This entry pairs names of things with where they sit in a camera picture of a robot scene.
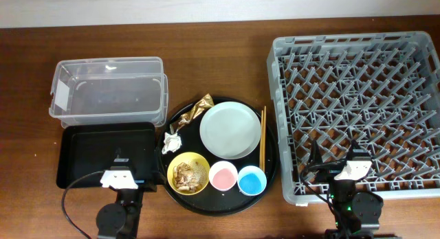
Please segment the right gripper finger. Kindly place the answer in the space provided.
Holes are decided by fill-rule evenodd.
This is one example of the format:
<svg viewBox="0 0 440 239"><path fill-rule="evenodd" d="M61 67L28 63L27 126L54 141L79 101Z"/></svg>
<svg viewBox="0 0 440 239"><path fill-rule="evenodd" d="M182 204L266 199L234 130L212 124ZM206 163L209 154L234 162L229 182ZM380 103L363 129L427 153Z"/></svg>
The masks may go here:
<svg viewBox="0 0 440 239"><path fill-rule="evenodd" d="M369 161L370 154L367 150L362 148L355 139L351 140L351 145L346 154L347 161Z"/></svg>
<svg viewBox="0 0 440 239"><path fill-rule="evenodd" d="M320 153L319 144L314 139L311 144L311 152L309 156L308 163L323 163L322 155Z"/></svg>

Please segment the blue cup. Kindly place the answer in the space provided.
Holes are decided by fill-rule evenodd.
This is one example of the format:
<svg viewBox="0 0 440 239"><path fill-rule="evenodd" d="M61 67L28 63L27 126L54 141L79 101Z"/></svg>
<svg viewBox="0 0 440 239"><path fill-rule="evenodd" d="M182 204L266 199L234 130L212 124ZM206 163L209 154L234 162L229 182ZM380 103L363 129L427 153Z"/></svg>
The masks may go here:
<svg viewBox="0 0 440 239"><path fill-rule="evenodd" d="M244 195L257 196L265 190L267 178L259 167L246 166L239 171L237 183Z"/></svg>

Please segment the wooden chopstick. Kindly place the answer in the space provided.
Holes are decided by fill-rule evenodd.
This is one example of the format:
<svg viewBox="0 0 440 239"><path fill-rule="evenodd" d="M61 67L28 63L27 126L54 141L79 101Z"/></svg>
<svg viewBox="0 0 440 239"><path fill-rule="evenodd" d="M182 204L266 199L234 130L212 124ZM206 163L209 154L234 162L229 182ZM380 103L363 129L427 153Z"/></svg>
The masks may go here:
<svg viewBox="0 0 440 239"><path fill-rule="evenodd" d="M266 117L267 117L267 107L264 106L264 122L263 122L263 172L265 172L265 138L266 138Z"/></svg>
<svg viewBox="0 0 440 239"><path fill-rule="evenodd" d="M264 122L264 110L261 111L261 136L260 136L260 146L259 146L259 168L263 170L263 122Z"/></svg>

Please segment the pink cup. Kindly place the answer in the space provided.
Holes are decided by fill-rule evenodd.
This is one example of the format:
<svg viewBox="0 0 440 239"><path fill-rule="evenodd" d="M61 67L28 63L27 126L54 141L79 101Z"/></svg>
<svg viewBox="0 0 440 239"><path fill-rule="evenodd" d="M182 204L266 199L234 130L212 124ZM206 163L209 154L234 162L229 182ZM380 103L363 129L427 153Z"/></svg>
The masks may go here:
<svg viewBox="0 0 440 239"><path fill-rule="evenodd" d="M236 184L238 172L232 163L228 161L218 161L210 167L208 177L210 184L215 189L225 192Z"/></svg>

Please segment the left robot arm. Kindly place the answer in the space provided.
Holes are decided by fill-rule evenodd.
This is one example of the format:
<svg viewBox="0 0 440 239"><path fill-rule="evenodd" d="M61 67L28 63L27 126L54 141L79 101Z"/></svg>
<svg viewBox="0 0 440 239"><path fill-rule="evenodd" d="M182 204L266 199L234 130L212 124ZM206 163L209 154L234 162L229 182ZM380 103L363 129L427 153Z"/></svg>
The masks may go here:
<svg viewBox="0 0 440 239"><path fill-rule="evenodd" d="M117 149L111 167L100 179L102 187L116 192L116 201L96 216L99 238L135 238L138 231L142 191L133 177L131 160Z"/></svg>

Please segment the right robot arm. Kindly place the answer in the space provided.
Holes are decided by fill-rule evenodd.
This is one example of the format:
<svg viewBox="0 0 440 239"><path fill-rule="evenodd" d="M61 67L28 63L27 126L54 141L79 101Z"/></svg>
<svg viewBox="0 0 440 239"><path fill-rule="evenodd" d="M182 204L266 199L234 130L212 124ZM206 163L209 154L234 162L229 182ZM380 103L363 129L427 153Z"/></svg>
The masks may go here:
<svg viewBox="0 0 440 239"><path fill-rule="evenodd" d="M329 185L326 196L318 198L329 207L336 228L327 229L325 238L373 238L374 232L380 228L383 198L356 189L356 183L367 177L371 166L369 152L356 140L351 141L345 158L329 162L323 161L318 142L312 141L311 156L300 179L313 172L315 181Z"/></svg>

